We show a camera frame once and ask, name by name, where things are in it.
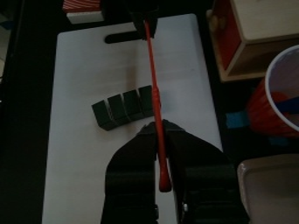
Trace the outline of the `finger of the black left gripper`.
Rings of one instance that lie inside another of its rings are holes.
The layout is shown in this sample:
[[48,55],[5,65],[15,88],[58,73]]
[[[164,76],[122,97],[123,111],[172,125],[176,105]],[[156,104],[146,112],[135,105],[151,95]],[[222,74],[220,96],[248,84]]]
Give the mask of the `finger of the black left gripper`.
[[140,38],[152,38],[158,26],[158,11],[131,12],[130,15]]

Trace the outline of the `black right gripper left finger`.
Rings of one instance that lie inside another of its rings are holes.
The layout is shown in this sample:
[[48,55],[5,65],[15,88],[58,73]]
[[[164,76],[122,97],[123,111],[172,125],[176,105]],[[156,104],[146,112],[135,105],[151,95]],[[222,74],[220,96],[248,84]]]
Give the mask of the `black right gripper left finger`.
[[158,224],[155,157],[156,131],[151,122],[108,162],[100,224]]

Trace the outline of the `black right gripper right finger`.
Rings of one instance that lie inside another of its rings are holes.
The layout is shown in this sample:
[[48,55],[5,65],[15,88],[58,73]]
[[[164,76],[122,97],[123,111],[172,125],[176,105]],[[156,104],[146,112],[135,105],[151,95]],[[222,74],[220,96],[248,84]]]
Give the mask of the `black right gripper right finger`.
[[248,224],[234,164],[206,140],[164,120],[179,224]]

